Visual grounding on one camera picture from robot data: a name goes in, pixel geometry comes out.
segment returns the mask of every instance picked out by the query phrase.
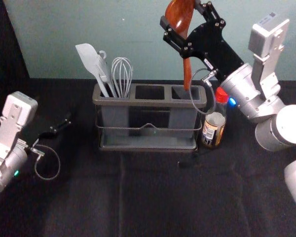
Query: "whisk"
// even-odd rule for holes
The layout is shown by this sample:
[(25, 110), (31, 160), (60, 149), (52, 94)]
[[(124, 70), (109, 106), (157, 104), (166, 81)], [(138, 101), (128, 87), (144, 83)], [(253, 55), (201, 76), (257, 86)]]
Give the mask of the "whisk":
[(112, 62), (112, 81), (120, 98), (128, 96), (133, 78), (133, 67), (128, 58), (117, 57)]

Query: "gray utensil holder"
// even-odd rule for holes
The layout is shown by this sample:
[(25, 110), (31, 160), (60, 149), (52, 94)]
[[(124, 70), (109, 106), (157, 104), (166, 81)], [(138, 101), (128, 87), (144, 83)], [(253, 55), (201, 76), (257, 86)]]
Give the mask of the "gray utensil holder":
[[(191, 92), (195, 105), (204, 108), (204, 87), (194, 85)], [(134, 83), (128, 98), (103, 97), (95, 85), (92, 99), (97, 110), (96, 126), (102, 132), (100, 148), (196, 148), (200, 116), (182, 85)]]

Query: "gray cable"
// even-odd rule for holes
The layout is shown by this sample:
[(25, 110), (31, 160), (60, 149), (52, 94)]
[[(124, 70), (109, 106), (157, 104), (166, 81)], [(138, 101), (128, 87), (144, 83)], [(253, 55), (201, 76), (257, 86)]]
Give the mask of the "gray cable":
[(60, 164), (61, 164), (61, 163), (60, 163), (60, 158), (59, 158), (57, 152), (55, 152), (51, 147), (48, 147), (48, 146), (45, 146), (45, 145), (39, 145), (39, 144), (37, 144), (36, 146), (50, 149), (50, 150), (55, 154), (55, 156), (57, 157), (57, 160), (58, 160), (58, 164), (59, 164), (59, 166), (58, 166), (57, 174), (56, 174), (54, 177), (51, 177), (51, 178), (45, 178), (45, 177), (41, 176), (41, 175), (38, 173), (38, 171), (37, 171), (37, 163), (38, 163), (39, 159), (41, 158), (41, 157), (39, 156), (39, 157), (37, 158), (36, 162), (35, 162), (35, 165), (34, 165), (34, 171), (35, 171), (35, 174), (36, 174), (40, 179), (45, 180), (45, 181), (51, 181), (51, 180), (56, 179), (56, 178), (58, 177), (59, 173), (60, 173)]
[(201, 111), (201, 110), (199, 110), (199, 109), (196, 107), (196, 105), (195, 105), (195, 103), (194, 103), (194, 101), (193, 101), (193, 98), (192, 98), (192, 92), (191, 92), (192, 81), (193, 81), (194, 77), (196, 76), (196, 74), (198, 74), (200, 71), (208, 71), (208, 70), (207, 70), (206, 68), (201, 68), (201, 69), (196, 70), (196, 72), (193, 74), (193, 76), (192, 76), (192, 78), (191, 78), (191, 80), (190, 80), (190, 82), (189, 82), (189, 90), (188, 90), (188, 92), (189, 92), (189, 97), (190, 97), (191, 102), (192, 102), (192, 105), (194, 106), (194, 108), (196, 109), (196, 111), (198, 111), (199, 113), (201, 113), (201, 114), (203, 114), (203, 115), (209, 115), (209, 114), (211, 114), (212, 112), (214, 112), (215, 109), (216, 109), (216, 98), (215, 98), (215, 93), (214, 93), (213, 88), (212, 88), (211, 86), (208, 86), (208, 85), (205, 84), (207, 87), (210, 88), (210, 90), (211, 90), (211, 92), (212, 92), (212, 96), (213, 96), (213, 106), (212, 106), (212, 107), (211, 107), (206, 113), (203, 112), (203, 111)]

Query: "bottle label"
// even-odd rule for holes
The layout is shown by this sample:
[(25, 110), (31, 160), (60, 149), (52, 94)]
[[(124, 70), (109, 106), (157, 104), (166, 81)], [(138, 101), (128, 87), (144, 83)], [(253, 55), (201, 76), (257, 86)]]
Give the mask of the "bottle label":
[(224, 127), (225, 125), (222, 125), (222, 126), (211, 125), (205, 120), (204, 127), (203, 127), (202, 142), (209, 147), (219, 145), (219, 143), (221, 142)]

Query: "wooden spoon handle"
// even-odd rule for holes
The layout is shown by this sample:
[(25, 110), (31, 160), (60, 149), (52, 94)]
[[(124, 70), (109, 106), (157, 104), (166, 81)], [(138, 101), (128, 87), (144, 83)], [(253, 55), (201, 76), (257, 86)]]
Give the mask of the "wooden spoon handle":
[(192, 80), (192, 67), (189, 58), (183, 59), (184, 90), (189, 90), (189, 82)]

